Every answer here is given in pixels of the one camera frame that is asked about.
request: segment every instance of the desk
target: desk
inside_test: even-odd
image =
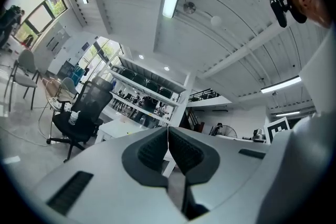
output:
[[[95,144],[98,144],[103,140],[119,138],[144,130],[148,130],[148,128],[130,120],[126,116],[120,115],[119,119],[105,123],[99,127]],[[176,162],[169,150],[163,159],[168,162],[168,165],[163,172],[163,176],[169,177],[176,165]]]

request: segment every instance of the staircase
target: staircase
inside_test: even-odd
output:
[[[191,108],[187,108],[183,114],[180,127],[201,133],[204,122],[199,124],[194,112]]]

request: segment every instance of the standing fan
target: standing fan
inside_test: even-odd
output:
[[[219,134],[223,136],[231,137],[231,138],[237,138],[236,131],[232,127],[227,126],[227,125],[223,125],[223,128],[221,128]]]

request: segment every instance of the floor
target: floor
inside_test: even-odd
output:
[[[46,94],[41,81],[36,89],[33,110],[30,110],[32,89],[23,99],[26,88],[14,84],[12,111],[8,112],[9,89],[6,100],[3,100],[14,59],[9,53],[0,51],[0,159],[12,180],[22,188],[31,190],[48,173],[63,164],[69,145],[56,143],[47,145],[46,139],[50,132],[52,110],[46,109],[38,123],[46,105]],[[62,137],[53,126],[52,136]],[[85,147],[94,144],[92,137]],[[71,157],[81,150],[73,148]],[[184,176],[175,168],[169,177],[169,196],[178,208],[182,206]]]

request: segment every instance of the white ceiling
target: white ceiling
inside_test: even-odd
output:
[[[276,21],[269,0],[187,0],[196,6],[196,12],[191,15],[183,12],[185,0],[179,0],[172,19],[162,17],[163,1],[102,0],[101,6],[95,0],[89,0],[86,5],[77,0],[77,4],[87,22],[87,31],[155,58],[156,63],[148,63],[154,69],[161,69],[162,64],[170,65],[177,73],[197,70],[202,74]],[[110,33],[103,23],[105,16],[112,28]],[[212,27],[211,16],[221,17],[222,25]],[[199,81],[239,102],[245,96],[259,93],[265,86],[297,76],[325,34],[324,29],[310,22],[294,23],[256,49],[254,56],[250,54]],[[307,100],[310,97],[306,89],[296,87],[260,102],[265,102],[271,111],[279,107],[286,111],[292,109],[293,104],[311,106]]]

